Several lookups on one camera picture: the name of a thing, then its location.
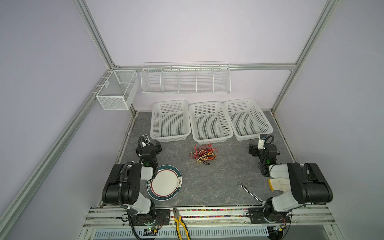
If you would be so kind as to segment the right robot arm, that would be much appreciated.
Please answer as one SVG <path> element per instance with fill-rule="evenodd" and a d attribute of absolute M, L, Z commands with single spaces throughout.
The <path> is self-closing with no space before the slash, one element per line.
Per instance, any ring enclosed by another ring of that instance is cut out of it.
<path fill-rule="evenodd" d="M 259 166 L 264 177 L 273 182 L 287 182 L 287 188 L 279 196 L 263 201 L 255 197 L 263 207 L 262 214 L 267 222 L 274 222 L 278 214 L 284 215 L 306 205 L 322 205 L 333 200 L 333 191 L 319 166 L 315 163 L 277 164 L 278 150 L 275 144 L 266 143 L 262 148 L 249 146 L 249 154 L 259 158 Z"/>

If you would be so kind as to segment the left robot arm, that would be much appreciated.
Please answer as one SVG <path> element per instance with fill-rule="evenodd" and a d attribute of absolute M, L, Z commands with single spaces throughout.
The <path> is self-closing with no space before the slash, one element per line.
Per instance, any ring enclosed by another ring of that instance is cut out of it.
<path fill-rule="evenodd" d="M 102 192 L 103 203 L 122 208 L 128 214 L 128 220 L 136 224 L 154 224 L 157 218 L 155 204 L 140 193 L 140 184 L 156 178 L 157 155 L 161 151 L 159 141 L 155 144 L 140 143 L 137 147 L 138 163 L 113 165 Z"/>

